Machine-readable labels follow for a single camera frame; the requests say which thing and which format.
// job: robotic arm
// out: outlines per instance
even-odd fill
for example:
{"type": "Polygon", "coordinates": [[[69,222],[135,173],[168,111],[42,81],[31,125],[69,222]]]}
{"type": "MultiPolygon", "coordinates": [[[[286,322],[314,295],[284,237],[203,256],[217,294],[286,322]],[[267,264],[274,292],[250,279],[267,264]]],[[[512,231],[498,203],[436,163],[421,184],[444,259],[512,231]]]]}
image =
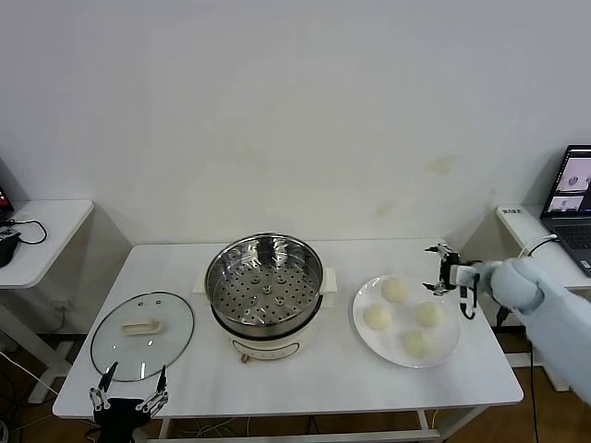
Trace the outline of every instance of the robotic arm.
{"type": "Polygon", "coordinates": [[[462,264],[447,245],[429,248],[441,257],[440,281],[425,286],[436,295],[460,288],[461,308],[468,307],[467,290],[488,293],[525,325],[531,342],[573,390],[591,404],[591,303],[554,281],[534,258],[462,264]]]}

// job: laptop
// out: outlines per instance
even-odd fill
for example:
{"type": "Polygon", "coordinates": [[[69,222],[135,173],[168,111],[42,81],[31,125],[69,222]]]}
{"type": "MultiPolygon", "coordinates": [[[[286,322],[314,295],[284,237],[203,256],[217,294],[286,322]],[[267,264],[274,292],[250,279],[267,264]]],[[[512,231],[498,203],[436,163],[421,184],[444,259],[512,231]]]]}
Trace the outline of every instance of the laptop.
{"type": "Polygon", "coordinates": [[[542,224],[591,277],[591,145],[571,145],[540,215],[542,224]]]}

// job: table leg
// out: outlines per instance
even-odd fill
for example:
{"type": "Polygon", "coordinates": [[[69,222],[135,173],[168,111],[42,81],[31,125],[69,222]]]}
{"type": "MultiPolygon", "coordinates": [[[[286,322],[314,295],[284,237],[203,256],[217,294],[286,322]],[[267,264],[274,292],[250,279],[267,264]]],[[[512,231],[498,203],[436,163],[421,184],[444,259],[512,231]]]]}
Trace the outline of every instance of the table leg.
{"type": "MultiPolygon", "coordinates": [[[[18,318],[16,318],[8,309],[0,305],[0,328],[2,331],[17,342],[33,356],[45,363],[47,369],[43,373],[41,379],[43,382],[51,386],[56,377],[65,377],[72,367],[70,363],[56,351],[49,346],[45,341],[41,340],[37,334],[27,328],[18,318]]],[[[41,385],[41,388],[34,390],[29,398],[30,402],[41,403],[47,394],[47,388],[41,385]]]]}
{"type": "Polygon", "coordinates": [[[451,437],[486,410],[486,406],[477,406],[476,408],[470,408],[456,413],[437,428],[440,431],[441,440],[451,437]]]}

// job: white wall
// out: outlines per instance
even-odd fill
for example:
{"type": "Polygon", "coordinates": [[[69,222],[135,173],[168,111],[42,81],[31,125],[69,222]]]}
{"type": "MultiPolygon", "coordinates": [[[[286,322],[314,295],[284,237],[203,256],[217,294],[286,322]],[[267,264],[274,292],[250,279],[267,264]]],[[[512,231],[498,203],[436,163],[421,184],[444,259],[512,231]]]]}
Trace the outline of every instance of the white wall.
{"type": "Polygon", "coordinates": [[[589,17],[555,0],[4,0],[0,157],[26,197],[91,198],[134,244],[491,243],[492,209],[540,202],[560,151],[591,139],[589,17]]]}

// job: metal rim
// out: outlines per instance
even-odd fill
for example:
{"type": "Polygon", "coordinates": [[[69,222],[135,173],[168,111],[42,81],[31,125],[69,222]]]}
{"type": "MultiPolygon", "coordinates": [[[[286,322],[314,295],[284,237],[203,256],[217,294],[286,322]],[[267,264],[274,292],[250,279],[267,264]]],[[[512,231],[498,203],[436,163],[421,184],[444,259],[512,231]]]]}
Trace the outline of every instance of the metal rim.
{"type": "Polygon", "coordinates": [[[315,315],[323,278],[322,262],[310,245],[287,234],[256,233],[234,241],[215,255],[205,273],[205,292],[212,312],[225,329],[249,340],[260,340],[261,336],[273,340],[289,335],[288,331],[293,333],[300,323],[307,323],[304,318],[315,315]],[[275,247],[277,240],[284,245],[275,247]],[[261,255],[259,249],[266,242],[271,242],[271,264],[262,258],[269,257],[269,252],[261,255]],[[259,286],[263,281],[264,289],[259,286]],[[277,297],[265,304],[265,297],[272,293],[277,297]],[[275,304],[277,313],[271,312],[275,304]]]}
{"type": "MultiPolygon", "coordinates": [[[[176,295],[175,293],[168,293],[166,291],[152,291],[150,293],[139,293],[138,295],[135,295],[133,297],[131,297],[130,299],[126,300],[125,302],[117,305],[117,307],[115,307],[114,309],[111,310],[111,312],[109,314],[107,314],[107,316],[105,318],[103,318],[103,320],[101,321],[101,323],[99,324],[98,328],[94,331],[94,333],[92,334],[92,340],[90,341],[90,359],[92,360],[92,365],[94,366],[94,369],[96,369],[96,371],[99,374],[103,374],[103,372],[101,372],[101,369],[99,369],[99,367],[97,366],[96,362],[94,361],[94,355],[92,354],[92,347],[94,345],[94,339],[96,338],[96,333],[99,331],[99,329],[101,328],[101,326],[103,325],[103,323],[107,320],[107,318],[109,318],[114,311],[116,311],[117,309],[119,309],[122,305],[124,305],[125,303],[129,303],[132,300],[135,300],[136,298],[139,297],[143,297],[144,295],[151,295],[153,293],[165,293],[167,295],[172,295],[173,297],[179,298],[181,299],[183,302],[185,302],[185,305],[187,305],[189,312],[191,313],[191,318],[193,319],[193,323],[191,325],[191,333],[188,336],[188,340],[187,343],[185,343],[185,346],[183,346],[183,349],[181,349],[180,353],[178,353],[178,356],[172,361],[170,362],[168,365],[166,365],[166,368],[170,367],[170,365],[172,363],[174,363],[176,360],[178,360],[178,358],[183,354],[183,352],[185,351],[185,349],[187,348],[188,344],[191,342],[191,339],[193,338],[193,332],[195,332],[195,313],[193,312],[193,308],[191,307],[191,305],[187,302],[187,300],[185,300],[183,297],[176,295]]],[[[160,371],[155,372],[147,377],[144,378],[136,378],[133,380],[120,380],[117,379],[117,374],[115,371],[115,374],[113,375],[113,381],[117,381],[119,383],[134,383],[136,381],[141,381],[141,380],[146,380],[150,377],[154,377],[155,375],[159,374],[160,371]]]]}

